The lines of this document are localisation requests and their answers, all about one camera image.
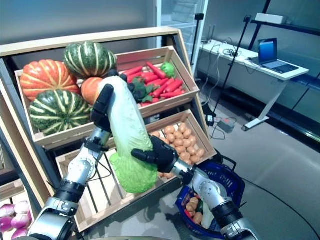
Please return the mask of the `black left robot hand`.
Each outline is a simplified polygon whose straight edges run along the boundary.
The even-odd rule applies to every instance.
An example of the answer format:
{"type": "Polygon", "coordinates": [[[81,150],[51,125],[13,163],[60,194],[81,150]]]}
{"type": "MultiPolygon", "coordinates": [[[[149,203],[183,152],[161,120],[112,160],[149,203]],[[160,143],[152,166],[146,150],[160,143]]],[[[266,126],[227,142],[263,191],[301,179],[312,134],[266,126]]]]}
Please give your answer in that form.
{"type": "Polygon", "coordinates": [[[93,105],[91,120],[105,132],[112,133],[117,128],[139,123],[142,116],[129,87],[129,75],[118,74],[104,78],[98,85],[98,97],[93,105]]]}

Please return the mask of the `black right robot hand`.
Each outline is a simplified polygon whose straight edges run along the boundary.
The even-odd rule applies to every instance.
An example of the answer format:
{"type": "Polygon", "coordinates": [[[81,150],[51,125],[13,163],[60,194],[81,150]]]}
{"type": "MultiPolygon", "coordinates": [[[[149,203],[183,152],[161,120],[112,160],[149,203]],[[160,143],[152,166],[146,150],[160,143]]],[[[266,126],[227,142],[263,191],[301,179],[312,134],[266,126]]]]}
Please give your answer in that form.
{"type": "Polygon", "coordinates": [[[157,170],[160,173],[170,173],[178,160],[177,151],[156,136],[150,135],[149,138],[152,150],[134,148],[131,155],[145,163],[157,165],[157,170]]]}

